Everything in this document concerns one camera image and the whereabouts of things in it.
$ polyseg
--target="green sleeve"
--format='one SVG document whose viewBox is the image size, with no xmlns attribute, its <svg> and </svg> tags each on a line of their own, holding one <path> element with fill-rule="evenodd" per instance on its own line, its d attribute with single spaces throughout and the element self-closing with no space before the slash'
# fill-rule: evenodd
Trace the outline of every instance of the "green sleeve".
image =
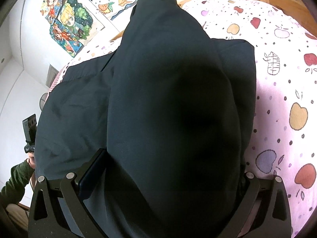
<svg viewBox="0 0 317 238">
<path fill-rule="evenodd" d="M 11 177 L 0 192 L 0 203 L 5 209 L 8 204 L 18 204 L 24 196 L 25 186 L 34 173 L 34 169 L 25 160 L 11 168 Z"/>
</svg>

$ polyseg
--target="apple print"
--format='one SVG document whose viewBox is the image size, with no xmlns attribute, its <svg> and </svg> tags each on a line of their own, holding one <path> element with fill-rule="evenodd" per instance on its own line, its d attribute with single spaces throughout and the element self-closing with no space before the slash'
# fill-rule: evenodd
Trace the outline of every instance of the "apple print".
<svg viewBox="0 0 317 238">
<path fill-rule="evenodd" d="M 289 32 L 286 30 L 277 28 L 276 30 L 274 30 L 274 35 L 279 38 L 288 38 Z"/>
<path fill-rule="evenodd" d="M 239 32 L 239 30 L 240 30 L 239 25 L 237 25 L 237 24 L 231 24 L 231 25 L 229 26 L 229 28 L 227 29 L 227 33 L 231 33 L 231 34 L 233 34 L 233 35 L 237 35 L 238 32 Z"/>
<path fill-rule="evenodd" d="M 238 13 L 242 13 L 243 12 L 243 9 L 239 8 L 238 6 L 235 6 L 233 9 L 236 10 Z"/>
<path fill-rule="evenodd" d="M 308 37 L 308 38 L 310 38 L 310 39 L 317 39 L 315 36 L 312 36 L 312 35 L 310 35 L 310 34 L 308 34 L 308 33 L 305 33 L 305 35 L 306 35 L 306 37 Z"/>
<path fill-rule="evenodd" d="M 315 54 L 305 54 L 304 61 L 308 66 L 317 65 L 317 56 Z"/>
<path fill-rule="evenodd" d="M 294 103 L 292 105 L 291 111 L 289 113 L 289 125 L 295 130 L 299 131 L 306 125 L 308 120 L 308 111 L 305 107 L 301 107 L 299 103 Z"/>
<path fill-rule="evenodd" d="M 261 20 L 259 18 L 253 18 L 250 23 L 252 24 L 253 27 L 256 29 L 259 27 Z"/>
<path fill-rule="evenodd" d="M 296 174 L 294 182 L 301 184 L 305 189 L 313 186 L 316 180 L 316 169 L 312 164 L 304 165 Z"/>
<path fill-rule="evenodd" d="M 276 153 L 274 150 L 264 150 L 256 157 L 256 167 L 259 168 L 262 173 L 269 174 L 273 168 L 275 160 Z"/>
<path fill-rule="evenodd" d="M 201 15 L 206 16 L 209 11 L 201 11 Z"/>
</svg>

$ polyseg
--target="white wall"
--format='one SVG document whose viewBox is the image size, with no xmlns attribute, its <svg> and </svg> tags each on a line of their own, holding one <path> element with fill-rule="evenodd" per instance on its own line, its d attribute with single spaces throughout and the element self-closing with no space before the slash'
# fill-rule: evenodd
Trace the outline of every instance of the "white wall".
<svg viewBox="0 0 317 238">
<path fill-rule="evenodd" d="M 21 34 L 21 16 L 23 10 L 24 0 L 18 0 L 11 11 L 9 12 L 10 20 L 10 45 L 12 48 L 12 56 L 15 61 L 23 66 L 22 52 L 20 46 Z"/>
<path fill-rule="evenodd" d="M 10 169 L 27 158 L 24 152 L 25 136 L 22 121 L 32 114 L 38 120 L 41 114 L 39 101 L 48 88 L 38 83 L 14 60 L 7 64 L 0 74 L 0 85 L 10 87 L 15 82 L 0 116 L 0 137 L 2 142 L 0 160 L 0 186 L 10 178 Z M 28 184 L 22 203 L 30 206 L 32 189 Z"/>
<path fill-rule="evenodd" d="M 50 36 L 50 24 L 40 13 L 43 0 L 26 0 L 21 27 L 24 69 L 45 84 L 50 64 L 60 70 L 72 57 Z"/>
<path fill-rule="evenodd" d="M 22 66 L 11 58 L 0 74 L 0 117 L 6 99 L 22 71 Z"/>
<path fill-rule="evenodd" d="M 12 57 L 9 38 L 9 18 L 7 17 L 0 27 L 0 73 Z"/>
</svg>

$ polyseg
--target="anime character drawing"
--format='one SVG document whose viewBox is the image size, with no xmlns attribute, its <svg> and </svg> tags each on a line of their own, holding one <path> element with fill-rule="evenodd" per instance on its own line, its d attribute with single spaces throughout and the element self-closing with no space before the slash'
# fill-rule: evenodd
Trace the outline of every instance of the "anime character drawing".
<svg viewBox="0 0 317 238">
<path fill-rule="evenodd" d="M 51 37 L 72 57 L 78 53 L 82 44 L 58 20 L 50 28 Z"/>
<path fill-rule="evenodd" d="M 62 0 L 43 0 L 40 12 L 50 24 L 53 24 L 61 6 Z"/>
<path fill-rule="evenodd" d="M 78 0 L 67 0 L 58 20 L 84 45 L 104 28 Z"/>
</svg>

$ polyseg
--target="hand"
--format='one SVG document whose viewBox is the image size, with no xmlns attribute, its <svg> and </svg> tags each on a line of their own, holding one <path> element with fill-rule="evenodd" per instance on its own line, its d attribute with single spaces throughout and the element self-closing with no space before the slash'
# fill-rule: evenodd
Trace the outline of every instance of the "hand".
<svg viewBox="0 0 317 238">
<path fill-rule="evenodd" d="M 27 161 L 28 161 L 29 165 L 31 166 L 31 168 L 35 169 L 34 152 L 29 152 L 28 157 L 29 158 L 27 159 Z"/>
</svg>

